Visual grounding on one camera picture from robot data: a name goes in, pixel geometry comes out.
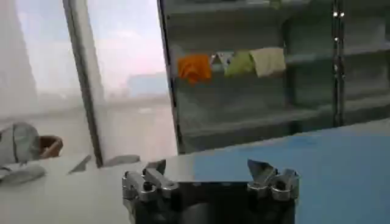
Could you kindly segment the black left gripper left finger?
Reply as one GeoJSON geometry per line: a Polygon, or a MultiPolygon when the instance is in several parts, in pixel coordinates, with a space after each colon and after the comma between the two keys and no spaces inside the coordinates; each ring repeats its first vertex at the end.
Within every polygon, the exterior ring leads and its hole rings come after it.
{"type": "Polygon", "coordinates": [[[166,160],[148,163],[141,172],[125,171],[122,176],[122,197],[142,202],[156,200],[159,196],[171,198],[179,184],[165,177],[166,160]]]}

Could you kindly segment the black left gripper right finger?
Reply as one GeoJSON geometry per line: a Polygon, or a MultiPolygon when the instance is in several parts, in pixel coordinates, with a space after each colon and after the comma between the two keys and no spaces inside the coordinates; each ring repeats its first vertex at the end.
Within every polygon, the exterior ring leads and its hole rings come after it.
{"type": "Polygon", "coordinates": [[[257,198],[271,198],[275,201],[295,201],[299,198],[300,175],[293,169],[278,169],[264,161],[247,160],[252,181],[247,189],[257,198]]]}

